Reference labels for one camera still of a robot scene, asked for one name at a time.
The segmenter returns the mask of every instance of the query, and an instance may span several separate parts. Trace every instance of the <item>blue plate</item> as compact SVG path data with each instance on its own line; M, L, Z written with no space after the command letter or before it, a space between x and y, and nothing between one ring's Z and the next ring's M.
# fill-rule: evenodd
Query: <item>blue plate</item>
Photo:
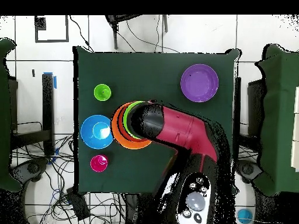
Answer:
M84 120L81 126L81 138L92 149L108 147L112 141L111 121L102 115L93 115Z

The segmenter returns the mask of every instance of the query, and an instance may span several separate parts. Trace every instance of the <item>magenta cup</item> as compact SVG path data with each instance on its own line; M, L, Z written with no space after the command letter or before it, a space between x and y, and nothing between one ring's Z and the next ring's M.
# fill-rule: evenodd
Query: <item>magenta cup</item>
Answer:
M106 155L96 155L91 159L91 168L97 173L101 173L108 166L108 157Z

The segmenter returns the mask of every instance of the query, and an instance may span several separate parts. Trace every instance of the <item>white tile floor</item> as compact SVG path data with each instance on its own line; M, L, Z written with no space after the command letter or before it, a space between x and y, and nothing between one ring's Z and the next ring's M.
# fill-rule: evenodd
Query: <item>white tile floor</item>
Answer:
M65 17L45 16L47 30L39 31L39 39L64 39ZM81 27L82 35L90 42L95 51L116 51L113 45L113 33L104 16L72 16ZM157 43L158 15L142 15L128 21L130 29L142 40ZM193 53L224 53L230 48L242 50L239 63L239 76L242 78L241 122L248 123L247 86L250 81L260 79L262 74L253 64L262 57L265 45L279 43L288 50L299 50L298 25L291 18L272 15L170 15L168 29L164 33L164 47L183 52ZM41 119L41 75L43 72L52 72L57 77L57 88L54 89L54 118L55 138L59 139L71 134L73 126L73 54L72 46L86 46L80 36L78 26L68 17L68 43L35 43L33 16L0 16L0 37L8 37L17 44L15 50L7 56L7 67L12 76L19 81L18 90L18 122L40 121ZM159 45L161 45L162 18L158 25ZM131 44L136 51L154 52L155 46L137 40L129 30L127 23L119 25L119 33ZM120 37L118 51L131 52L130 46ZM174 53L164 48L165 53ZM22 131L38 130L39 125L21 125ZM241 132L247 132L247 126L241 125ZM68 146L64 153L70 153ZM73 171L73 163L69 163L66 170ZM57 176L49 165L47 173L50 175L53 187L57 188ZM63 173L66 188L74 183L73 173ZM248 207L253 213L255 197L250 185L244 184L236 174L236 186L239 193L236 197L236 210ZM28 216L43 214L53 196L49 185L49 178L43 178L37 183L30 183L26 195L26 213ZM93 214L109 214L111 194L88 194L86 201ZM105 201L107 206L97 206L99 200ZM32 216L30 222L38 224L41 216ZM118 224L119 215L113 217ZM70 224L67 220L48 220L49 224ZM101 224L103 220L95 218L91 224Z

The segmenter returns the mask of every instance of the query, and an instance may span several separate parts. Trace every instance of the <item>green cup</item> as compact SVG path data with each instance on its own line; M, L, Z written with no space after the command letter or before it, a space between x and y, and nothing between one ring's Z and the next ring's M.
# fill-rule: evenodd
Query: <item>green cup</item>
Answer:
M93 91L97 100L104 102L111 97L111 89L106 84L99 84Z

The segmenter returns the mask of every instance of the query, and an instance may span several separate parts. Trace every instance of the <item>chair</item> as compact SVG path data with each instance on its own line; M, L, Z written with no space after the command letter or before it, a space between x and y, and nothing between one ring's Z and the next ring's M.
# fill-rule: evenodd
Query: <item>chair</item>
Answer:
M105 15L106 20L108 21L109 25L111 25L113 29L113 38L114 38L114 49L117 50L117 31L119 30L119 22L123 22L125 20L130 20L141 15ZM168 32L168 25L167 25L167 15L163 15L164 20L164 27L165 32Z

